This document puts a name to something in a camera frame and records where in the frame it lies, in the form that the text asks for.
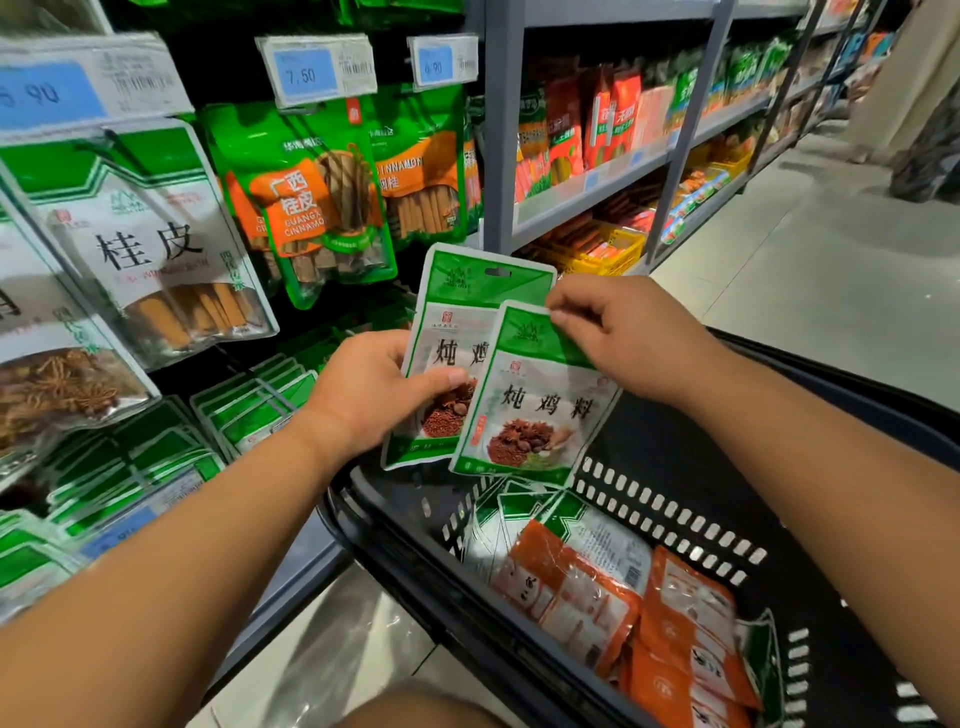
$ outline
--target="hand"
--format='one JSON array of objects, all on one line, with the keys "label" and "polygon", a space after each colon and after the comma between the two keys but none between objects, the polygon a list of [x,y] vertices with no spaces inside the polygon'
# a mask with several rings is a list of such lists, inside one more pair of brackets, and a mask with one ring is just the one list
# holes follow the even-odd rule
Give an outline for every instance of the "hand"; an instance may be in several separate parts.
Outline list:
[{"label": "hand", "polygon": [[456,367],[405,378],[400,364],[409,336],[402,330],[361,333],[330,357],[295,418],[300,432],[316,437],[330,458],[346,463],[375,448],[424,402],[467,381],[467,371]]},{"label": "hand", "polygon": [[732,355],[669,293],[641,276],[566,276],[551,320],[624,389],[681,407],[703,372]]}]

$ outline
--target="forearm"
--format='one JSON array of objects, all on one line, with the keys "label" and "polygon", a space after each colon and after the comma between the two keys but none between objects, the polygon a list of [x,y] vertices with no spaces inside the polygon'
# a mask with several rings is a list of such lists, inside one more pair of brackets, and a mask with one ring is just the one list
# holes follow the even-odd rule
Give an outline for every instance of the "forearm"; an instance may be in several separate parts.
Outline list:
[{"label": "forearm", "polygon": [[0,630],[0,724],[183,724],[340,465],[303,436],[314,424],[295,418]]},{"label": "forearm", "polygon": [[960,476],[729,354],[681,405],[947,724],[960,724]]}]

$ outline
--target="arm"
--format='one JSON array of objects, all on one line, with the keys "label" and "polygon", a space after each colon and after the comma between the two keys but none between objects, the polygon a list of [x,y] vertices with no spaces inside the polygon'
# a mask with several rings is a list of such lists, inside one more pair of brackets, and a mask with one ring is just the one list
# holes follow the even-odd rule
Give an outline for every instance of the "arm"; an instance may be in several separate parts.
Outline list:
[{"label": "arm", "polygon": [[599,369],[716,441],[940,719],[960,725],[960,474],[730,351],[651,279],[570,277],[547,304]]},{"label": "arm", "polygon": [[0,630],[0,725],[183,725],[330,478],[467,379],[404,379],[406,331],[345,342],[310,402]]}]

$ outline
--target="shopping basket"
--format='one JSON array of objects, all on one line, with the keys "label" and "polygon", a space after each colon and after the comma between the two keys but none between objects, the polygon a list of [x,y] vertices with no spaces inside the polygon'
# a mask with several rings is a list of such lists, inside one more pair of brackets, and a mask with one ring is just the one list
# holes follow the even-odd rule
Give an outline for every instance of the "shopping basket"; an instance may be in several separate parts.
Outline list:
[{"label": "shopping basket", "polygon": [[[960,415],[791,354],[714,332],[863,422],[955,470]],[[356,559],[527,725],[655,728],[460,563],[478,478],[447,464],[385,473],[377,453],[344,469],[320,505]],[[902,726],[930,710],[804,550],[706,433],[670,407],[624,396],[574,488],[650,544],[731,587],[739,612],[774,614],[783,728]],[[882,565],[865,564],[865,569]]]}]

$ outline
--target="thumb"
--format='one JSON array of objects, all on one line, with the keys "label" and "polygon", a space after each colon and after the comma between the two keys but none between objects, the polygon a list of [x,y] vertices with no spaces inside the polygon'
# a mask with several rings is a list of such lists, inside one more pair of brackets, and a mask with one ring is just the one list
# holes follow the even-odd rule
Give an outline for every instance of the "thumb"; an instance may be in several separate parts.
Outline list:
[{"label": "thumb", "polygon": [[437,367],[421,375],[411,376],[400,382],[397,402],[407,411],[417,407],[437,395],[459,387],[469,379],[466,369],[460,367]]},{"label": "thumb", "polygon": [[573,339],[574,343],[590,357],[590,360],[596,363],[596,357],[600,354],[606,339],[603,329],[583,316],[558,308],[550,311],[550,321]]}]

